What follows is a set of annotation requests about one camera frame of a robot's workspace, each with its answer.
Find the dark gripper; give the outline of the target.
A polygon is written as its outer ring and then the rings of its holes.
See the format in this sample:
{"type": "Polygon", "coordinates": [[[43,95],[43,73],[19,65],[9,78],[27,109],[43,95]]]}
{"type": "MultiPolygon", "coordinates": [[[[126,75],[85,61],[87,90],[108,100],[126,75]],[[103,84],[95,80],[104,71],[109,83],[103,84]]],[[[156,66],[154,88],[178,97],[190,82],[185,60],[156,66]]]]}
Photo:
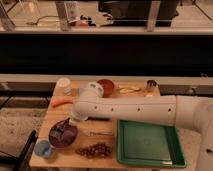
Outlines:
{"type": "Polygon", "coordinates": [[[67,118],[65,120],[59,121],[54,125],[54,133],[56,135],[62,135],[65,131],[65,128],[69,125],[70,119],[67,118]]]}

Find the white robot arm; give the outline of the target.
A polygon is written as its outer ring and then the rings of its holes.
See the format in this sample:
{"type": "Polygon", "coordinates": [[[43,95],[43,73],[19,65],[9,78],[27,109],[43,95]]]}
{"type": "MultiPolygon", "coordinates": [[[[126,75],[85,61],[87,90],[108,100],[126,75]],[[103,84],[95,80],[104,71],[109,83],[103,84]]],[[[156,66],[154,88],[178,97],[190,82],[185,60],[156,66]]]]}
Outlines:
{"type": "Polygon", "coordinates": [[[52,106],[72,103],[74,122],[88,117],[108,117],[176,126],[201,134],[195,171],[213,171],[213,98],[197,96],[148,96],[104,98],[97,82],[88,83],[78,97],[54,99],[52,106]]]}

